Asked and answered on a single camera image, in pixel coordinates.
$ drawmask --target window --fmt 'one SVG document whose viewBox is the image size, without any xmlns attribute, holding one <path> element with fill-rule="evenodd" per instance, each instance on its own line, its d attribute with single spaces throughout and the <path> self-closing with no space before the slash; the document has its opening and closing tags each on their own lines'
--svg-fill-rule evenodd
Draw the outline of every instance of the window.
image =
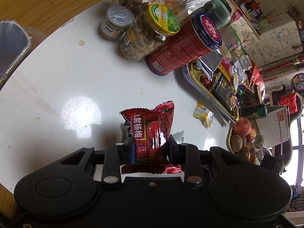
<svg viewBox="0 0 304 228">
<path fill-rule="evenodd" d="M 302 112 L 297 120 L 291 123 L 290 138 L 292 145 L 291 161 L 286 166 L 286 172 L 284 172 L 281 177 L 284 178 L 289 185 L 301 184 L 304 179 L 304 112 Z"/>
</svg>

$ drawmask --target white table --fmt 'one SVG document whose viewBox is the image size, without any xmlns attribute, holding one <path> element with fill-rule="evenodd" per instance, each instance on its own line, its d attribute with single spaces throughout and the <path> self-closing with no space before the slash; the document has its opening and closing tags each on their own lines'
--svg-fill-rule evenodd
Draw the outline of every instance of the white table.
<svg viewBox="0 0 304 228">
<path fill-rule="evenodd" d="M 125 59 L 118 42 L 99 35 L 107 3 L 92 6 L 57 29 L 2 88 L 0 183 L 11 192 L 25 175 L 73 151 L 120 142 L 120 111 L 153 109 L 167 100 L 175 104 L 172 134 L 183 130 L 185 142 L 201 150 L 227 149 L 228 126 L 219 116 L 209 129 L 192 116 L 196 102 L 207 101 L 181 70 L 156 76 L 144 61 Z"/>
</svg>

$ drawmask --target red apple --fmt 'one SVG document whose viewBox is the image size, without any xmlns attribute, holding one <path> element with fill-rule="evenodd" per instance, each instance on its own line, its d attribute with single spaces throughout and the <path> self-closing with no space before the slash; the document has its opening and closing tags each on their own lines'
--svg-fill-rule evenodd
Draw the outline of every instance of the red apple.
<svg viewBox="0 0 304 228">
<path fill-rule="evenodd" d="M 249 134 L 251 130 L 251 123 L 245 117 L 240 117 L 237 123 L 233 124 L 233 132 L 240 137 L 244 137 Z"/>
<path fill-rule="evenodd" d="M 255 139 L 255 136 L 257 134 L 257 130 L 255 127 L 251 126 L 251 130 L 248 135 L 246 135 L 247 141 L 253 141 Z"/>
</svg>

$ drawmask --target yellow lid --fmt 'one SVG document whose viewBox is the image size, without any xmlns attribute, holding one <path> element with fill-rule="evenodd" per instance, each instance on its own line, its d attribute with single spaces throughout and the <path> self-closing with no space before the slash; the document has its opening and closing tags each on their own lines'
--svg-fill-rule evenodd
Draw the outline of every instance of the yellow lid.
<svg viewBox="0 0 304 228">
<path fill-rule="evenodd" d="M 146 17 L 150 24 L 164 35 L 174 35 L 180 29 L 175 14 L 162 4 L 151 3 L 146 9 Z"/>
</svg>

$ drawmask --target green can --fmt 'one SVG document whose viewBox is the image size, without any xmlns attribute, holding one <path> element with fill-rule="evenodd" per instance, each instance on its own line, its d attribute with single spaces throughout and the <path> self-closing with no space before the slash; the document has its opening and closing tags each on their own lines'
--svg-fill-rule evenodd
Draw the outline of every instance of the green can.
<svg viewBox="0 0 304 228">
<path fill-rule="evenodd" d="M 241 116 L 255 120 L 267 116 L 267 107 L 264 104 L 241 109 Z"/>
</svg>

